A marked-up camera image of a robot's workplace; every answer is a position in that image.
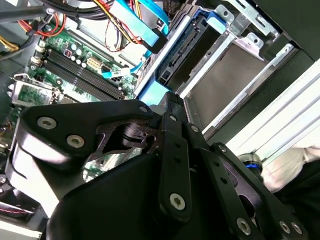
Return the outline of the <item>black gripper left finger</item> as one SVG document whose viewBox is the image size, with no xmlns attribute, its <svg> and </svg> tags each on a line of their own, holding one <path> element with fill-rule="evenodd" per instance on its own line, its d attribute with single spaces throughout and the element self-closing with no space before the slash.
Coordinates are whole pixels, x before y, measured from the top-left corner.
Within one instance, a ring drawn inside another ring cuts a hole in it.
<svg viewBox="0 0 320 240">
<path fill-rule="evenodd" d="M 50 217 L 84 183 L 87 162 L 140 148 L 160 163 L 159 203 L 169 209 L 171 192 L 189 196 L 189 156 L 183 101 L 170 92 L 164 98 L 166 106 L 131 99 L 26 108 L 5 169 L 9 182 Z"/>
</svg>

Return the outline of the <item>person's left hand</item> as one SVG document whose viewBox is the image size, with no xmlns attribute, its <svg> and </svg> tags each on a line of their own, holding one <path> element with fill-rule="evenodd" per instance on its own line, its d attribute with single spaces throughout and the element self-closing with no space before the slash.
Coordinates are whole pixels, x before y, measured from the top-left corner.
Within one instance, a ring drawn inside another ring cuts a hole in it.
<svg viewBox="0 0 320 240">
<path fill-rule="evenodd" d="M 264 165 L 261 174 L 264 185 L 270 192 L 276 193 L 293 181 L 305 164 L 319 159 L 319 148 L 314 146 L 307 148 L 292 147 Z"/>
</svg>

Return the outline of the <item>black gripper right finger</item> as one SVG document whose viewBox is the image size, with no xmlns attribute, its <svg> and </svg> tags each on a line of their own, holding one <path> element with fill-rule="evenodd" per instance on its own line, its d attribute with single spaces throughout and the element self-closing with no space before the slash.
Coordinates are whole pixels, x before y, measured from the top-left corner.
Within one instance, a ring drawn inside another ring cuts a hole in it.
<svg viewBox="0 0 320 240">
<path fill-rule="evenodd" d="M 307 240 L 307 231 L 224 144 L 208 145 L 200 130 L 188 122 L 184 100 L 177 96 L 176 112 L 185 124 L 192 163 L 213 188 L 222 212 L 224 240 Z"/>
</svg>

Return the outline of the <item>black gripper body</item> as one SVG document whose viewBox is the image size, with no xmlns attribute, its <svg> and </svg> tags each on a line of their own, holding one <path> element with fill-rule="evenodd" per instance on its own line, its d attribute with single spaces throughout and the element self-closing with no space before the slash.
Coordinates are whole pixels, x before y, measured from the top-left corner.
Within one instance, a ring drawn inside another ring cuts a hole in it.
<svg viewBox="0 0 320 240">
<path fill-rule="evenodd" d="M 142 154 L 77 187 L 57 205 L 48 240 L 230 240 L 213 187 L 188 155 Z"/>
</svg>

